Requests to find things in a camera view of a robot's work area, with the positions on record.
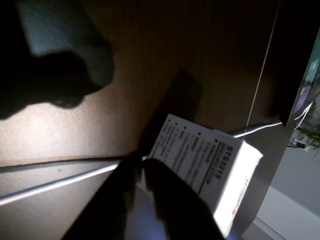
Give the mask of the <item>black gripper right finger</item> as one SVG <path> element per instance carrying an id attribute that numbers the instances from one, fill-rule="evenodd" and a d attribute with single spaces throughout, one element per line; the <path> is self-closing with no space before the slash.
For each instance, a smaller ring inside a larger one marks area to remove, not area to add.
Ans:
<path id="1" fill-rule="evenodd" d="M 144 161 L 147 189 L 171 240 L 223 240 L 208 206 L 164 163 Z"/>

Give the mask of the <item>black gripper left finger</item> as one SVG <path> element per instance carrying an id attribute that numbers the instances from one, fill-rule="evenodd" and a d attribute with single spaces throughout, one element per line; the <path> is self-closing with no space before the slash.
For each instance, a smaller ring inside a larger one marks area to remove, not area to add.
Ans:
<path id="1" fill-rule="evenodd" d="M 64 240 L 123 240 L 127 215 L 133 208 L 142 157 L 129 153 L 88 202 Z"/>

